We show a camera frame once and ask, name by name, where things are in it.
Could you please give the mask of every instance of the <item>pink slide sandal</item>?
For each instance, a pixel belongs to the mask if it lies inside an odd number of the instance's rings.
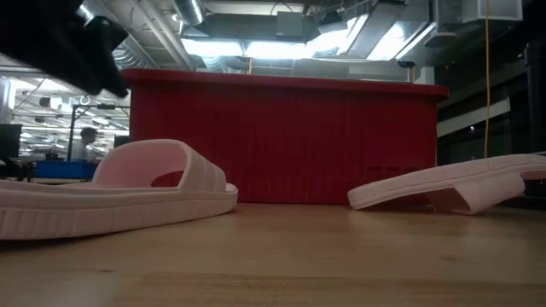
[[[177,187],[150,188],[183,171]],[[212,217],[232,210],[237,188],[190,146],[131,142],[99,164],[92,182],[45,186],[0,181],[0,239],[98,235]]]
[[[440,211],[472,215],[517,197],[524,180],[546,178],[546,157],[515,154],[434,167],[349,191],[354,209],[421,194]]]

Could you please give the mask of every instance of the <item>yellow cable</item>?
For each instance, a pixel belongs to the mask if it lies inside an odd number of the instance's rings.
[[[485,107],[485,150],[484,157],[489,157],[489,109],[491,106],[491,80],[489,76],[489,1],[485,0],[485,81],[487,107]]]

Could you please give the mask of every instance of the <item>red container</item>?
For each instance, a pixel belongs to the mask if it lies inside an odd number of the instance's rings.
[[[345,204],[351,188],[433,167],[439,86],[124,71],[131,140],[171,138],[224,169],[240,201]]]

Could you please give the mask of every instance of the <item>wooden table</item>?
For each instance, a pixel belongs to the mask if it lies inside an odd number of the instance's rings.
[[[546,213],[239,205],[200,221],[0,243],[1,306],[546,306]]]

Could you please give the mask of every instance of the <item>person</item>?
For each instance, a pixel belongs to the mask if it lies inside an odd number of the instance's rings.
[[[92,144],[96,140],[98,131],[94,128],[85,127],[79,133],[82,136],[81,140],[74,140],[72,144],[72,161],[85,160],[91,162],[94,160],[89,156],[87,145]]]

